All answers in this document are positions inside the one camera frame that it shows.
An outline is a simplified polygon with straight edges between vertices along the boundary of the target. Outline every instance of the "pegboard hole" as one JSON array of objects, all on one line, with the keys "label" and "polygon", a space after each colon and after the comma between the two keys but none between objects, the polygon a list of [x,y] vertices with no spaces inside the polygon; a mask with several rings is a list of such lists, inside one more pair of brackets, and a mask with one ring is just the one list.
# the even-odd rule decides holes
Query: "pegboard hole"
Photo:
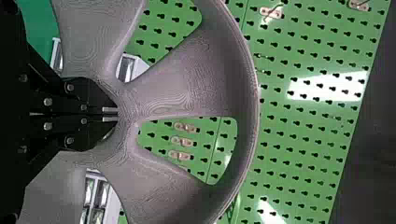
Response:
[{"label": "pegboard hole", "polygon": [[165,19],[165,14],[157,14],[157,17],[163,20]]}]

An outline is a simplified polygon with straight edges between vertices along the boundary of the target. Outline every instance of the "screw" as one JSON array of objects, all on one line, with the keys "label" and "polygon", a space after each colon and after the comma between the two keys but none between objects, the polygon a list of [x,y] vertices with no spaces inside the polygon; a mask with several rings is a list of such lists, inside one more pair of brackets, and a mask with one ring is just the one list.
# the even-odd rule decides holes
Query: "screw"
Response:
[{"label": "screw", "polygon": [[72,84],[67,84],[66,89],[67,89],[68,91],[73,91],[73,90],[74,90],[74,85],[72,85]]},{"label": "screw", "polygon": [[44,99],[44,105],[46,105],[46,106],[52,105],[52,99],[51,98]]},{"label": "screw", "polygon": [[18,80],[20,82],[27,82],[28,78],[27,78],[26,74],[22,74],[22,75],[20,75],[20,77],[18,77]]},{"label": "screw", "polygon": [[87,105],[81,105],[81,110],[82,110],[82,111],[87,110],[87,108],[88,108]]},{"label": "screw", "polygon": [[66,144],[67,145],[72,145],[73,143],[74,143],[74,138],[73,137],[66,138]]},{"label": "screw", "polygon": [[21,146],[21,147],[18,149],[18,153],[24,154],[24,153],[26,153],[26,152],[27,152],[27,146]]},{"label": "screw", "polygon": [[49,131],[52,129],[52,123],[51,122],[45,122],[44,123],[44,130]]}]

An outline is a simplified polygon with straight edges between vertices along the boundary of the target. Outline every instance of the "green pegboard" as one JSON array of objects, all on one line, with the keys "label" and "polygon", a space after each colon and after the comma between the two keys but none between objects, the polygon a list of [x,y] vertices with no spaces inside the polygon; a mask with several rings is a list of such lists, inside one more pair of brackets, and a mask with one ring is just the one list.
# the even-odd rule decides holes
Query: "green pegboard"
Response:
[{"label": "green pegboard", "polygon": [[[328,222],[389,3],[248,1],[262,127],[236,223]],[[261,7],[284,17],[264,20]],[[235,134],[223,121],[219,133]],[[218,137],[212,163],[228,160],[232,142]],[[209,176],[223,171],[212,164]]]}]

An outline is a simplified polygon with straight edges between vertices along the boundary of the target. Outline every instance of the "green panel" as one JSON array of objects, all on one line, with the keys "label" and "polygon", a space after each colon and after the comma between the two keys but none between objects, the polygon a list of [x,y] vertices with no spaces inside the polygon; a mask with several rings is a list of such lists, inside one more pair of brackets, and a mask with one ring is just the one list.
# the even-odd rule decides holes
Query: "green panel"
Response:
[{"label": "green panel", "polygon": [[[328,222],[389,2],[371,1],[370,12],[338,0],[248,2],[243,33],[262,127],[237,223]],[[284,19],[264,21],[260,7]],[[223,121],[219,133],[234,136],[234,123]],[[219,147],[212,162],[227,161],[233,141],[219,135]],[[212,164],[209,176],[221,172]]]},{"label": "green panel", "polygon": [[50,0],[18,0],[29,43],[47,63],[52,53],[52,38],[59,37],[58,24],[50,6]]},{"label": "green panel", "polygon": [[[199,132],[178,131],[174,128],[175,122],[194,125],[199,128]],[[154,120],[143,125],[138,142],[145,149],[189,169],[189,172],[205,181],[218,128],[219,119],[217,118]],[[194,147],[182,147],[171,143],[173,136],[190,139],[194,142]],[[193,160],[172,159],[168,156],[170,150],[189,153],[193,156]]]}]

